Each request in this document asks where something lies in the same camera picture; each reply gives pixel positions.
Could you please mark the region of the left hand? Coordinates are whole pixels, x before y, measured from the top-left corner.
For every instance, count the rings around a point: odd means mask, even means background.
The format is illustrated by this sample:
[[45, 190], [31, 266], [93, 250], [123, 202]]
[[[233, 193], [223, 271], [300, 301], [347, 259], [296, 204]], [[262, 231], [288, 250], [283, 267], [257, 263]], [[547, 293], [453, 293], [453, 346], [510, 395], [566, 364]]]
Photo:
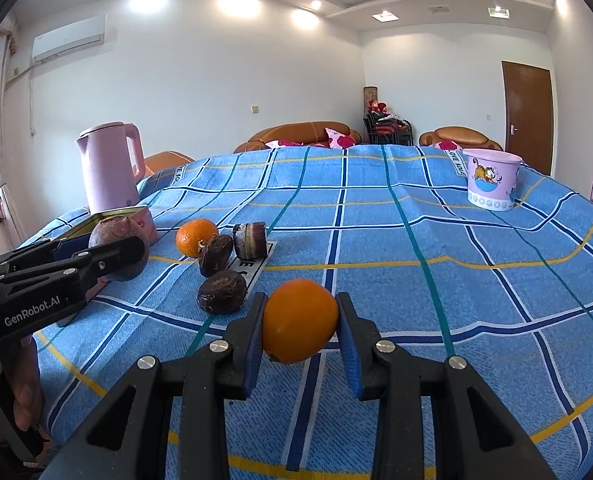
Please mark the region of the left hand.
[[37, 428], [43, 403], [36, 341], [28, 335], [0, 356], [0, 443], [22, 460], [34, 456], [20, 432]]

